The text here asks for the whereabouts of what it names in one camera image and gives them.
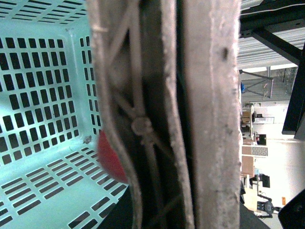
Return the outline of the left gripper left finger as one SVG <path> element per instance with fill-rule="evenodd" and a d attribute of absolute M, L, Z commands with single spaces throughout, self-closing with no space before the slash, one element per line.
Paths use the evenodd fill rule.
<path fill-rule="evenodd" d="M 134 229 L 194 228 L 177 101 L 174 0 L 90 0 L 103 133 L 125 173 Z"/>

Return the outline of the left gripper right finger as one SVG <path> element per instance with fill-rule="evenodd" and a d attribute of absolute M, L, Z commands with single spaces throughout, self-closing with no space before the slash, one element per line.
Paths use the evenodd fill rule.
<path fill-rule="evenodd" d="M 183 76 L 198 229 L 240 227 L 238 0 L 184 0 Z"/>

